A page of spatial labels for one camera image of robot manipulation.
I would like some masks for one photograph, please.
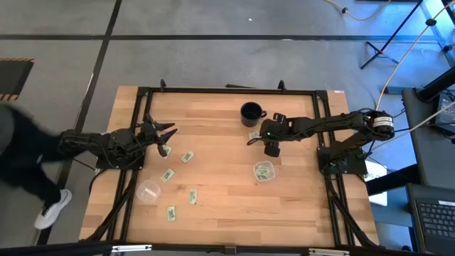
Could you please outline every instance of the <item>banknote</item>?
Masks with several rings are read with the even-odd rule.
[[[260,138],[261,136],[259,135],[259,132],[250,132],[248,134],[250,136],[250,140],[254,138]]]
[[[176,207],[169,206],[168,207],[168,222],[176,221]]]
[[[190,189],[190,198],[188,199],[188,203],[196,204],[197,200],[198,200],[198,190]]]
[[[264,174],[256,174],[256,177],[257,177],[257,179],[259,179],[260,181],[269,179],[269,177],[268,177],[267,175],[264,175]]]
[[[163,146],[163,149],[166,150],[166,156],[163,157],[163,158],[164,158],[164,159],[167,159],[167,158],[169,157],[169,154],[170,154],[171,151],[172,151],[172,148],[171,148],[170,146],[168,146],[168,145],[164,145],[164,146]]]
[[[163,182],[167,182],[174,174],[175,174],[174,171],[168,169],[163,175],[161,175],[161,180]]]
[[[190,159],[192,159],[193,156],[194,156],[194,152],[193,152],[193,151],[188,151],[188,153],[186,153],[186,154],[184,154],[184,155],[182,156],[182,161],[183,161],[184,163],[186,163],[186,162],[190,161]]]
[[[270,175],[270,169],[267,167],[259,167],[255,170],[255,172],[257,175],[260,175],[260,174],[266,175],[266,176]]]

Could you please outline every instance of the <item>black pants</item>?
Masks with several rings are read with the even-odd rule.
[[[58,150],[59,136],[44,132],[14,108],[14,135],[0,156],[0,180],[38,196],[46,206],[60,200],[60,189],[44,173],[41,164],[71,159]]]

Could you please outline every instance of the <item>clear plastic cup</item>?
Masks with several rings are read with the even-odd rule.
[[[150,180],[145,180],[139,185],[136,190],[136,196],[140,201],[148,204],[155,203],[161,194],[161,189],[156,183]]]
[[[269,170],[267,174],[261,174],[261,170]],[[253,167],[253,174],[255,175],[257,181],[270,181],[275,178],[275,169],[273,168],[273,164],[270,161],[261,161],[255,164]]]

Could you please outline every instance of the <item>black stand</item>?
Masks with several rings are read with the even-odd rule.
[[[455,84],[455,67],[424,86],[424,89],[417,93],[417,98],[423,102],[431,102],[439,93]]]
[[[404,19],[404,21],[400,24],[400,26],[393,33],[393,35],[390,36],[389,40],[387,40],[387,42],[385,43],[385,45],[381,49],[376,48],[372,43],[367,41],[367,44],[371,48],[373,48],[375,50],[375,55],[373,57],[371,57],[370,60],[368,60],[365,64],[363,64],[360,67],[360,69],[363,69],[364,67],[366,67],[368,64],[370,64],[370,62],[374,61],[374,59],[376,59],[376,58],[388,58],[389,60],[391,60],[395,64],[398,64],[398,61],[396,61],[394,58],[392,58],[392,57],[390,57],[388,55],[385,55],[384,54],[384,50],[389,45],[389,43],[393,40],[393,38],[397,35],[398,31],[400,31],[400,29],[406,24],[406,21],[411,17],[411,15],[415,12],[415,10],[417,10],[417,7],[419,7],[422,2],[423,2],[423,0],[419,0],[419,2],[415,5],[413,10],[407,15],[407,17]]]
[[[367,181],[368,195],[373,196],[384,191],[406,186],[408,183],[420,184],[420,175],[417,164],[405,167],[391,174]]]
[[[441,1],[444,6],[446,6],[450,2],[447,0],[441,0]],[[446,10],[447,10],[447,13],[448,13],[450,19],[452,20],[452,22],[455,25],[455,14],[454,14],[454,10],[452,9],[452,6],[449,6]]]

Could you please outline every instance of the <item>yellow and black warning sign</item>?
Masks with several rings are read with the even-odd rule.
[[[0,58],[0,101],[18,99],[32,67],[32,58]]]

